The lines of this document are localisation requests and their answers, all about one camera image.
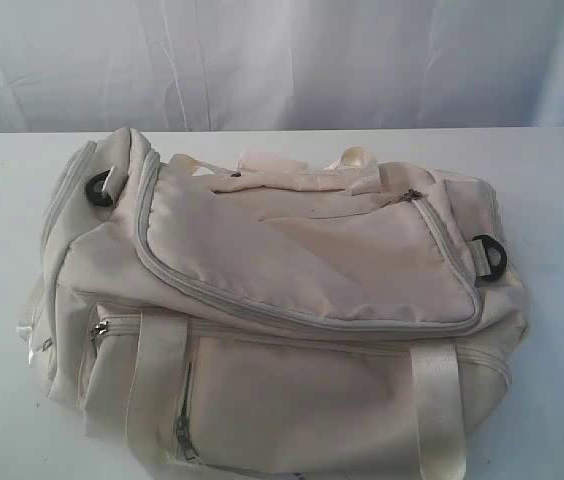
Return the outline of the beige duffel bag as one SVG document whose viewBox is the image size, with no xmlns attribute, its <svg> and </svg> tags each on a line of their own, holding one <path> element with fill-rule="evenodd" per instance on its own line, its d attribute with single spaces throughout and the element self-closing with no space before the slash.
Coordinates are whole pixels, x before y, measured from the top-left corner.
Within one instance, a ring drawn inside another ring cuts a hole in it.
<svg viewBox="0 0 564 480">
<path fill-rule="evenodd" d="M 46 395 L 156 479 L 461 479 L 528 328 L 485 181 L 360 148 L 313 169 L 69 159 L 18 325 Z"/>
</svg>

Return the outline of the white backdrop curtain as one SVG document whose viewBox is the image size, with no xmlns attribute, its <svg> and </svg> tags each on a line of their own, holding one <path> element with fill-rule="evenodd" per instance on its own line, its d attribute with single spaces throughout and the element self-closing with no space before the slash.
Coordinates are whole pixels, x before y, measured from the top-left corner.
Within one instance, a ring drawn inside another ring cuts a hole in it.
<svg viewBox="0 0 564 480">
<path fill-rule="evenodd" d="M 0 1 L 0 132 L 564 125 L 564 1 Z"/>
</svg>

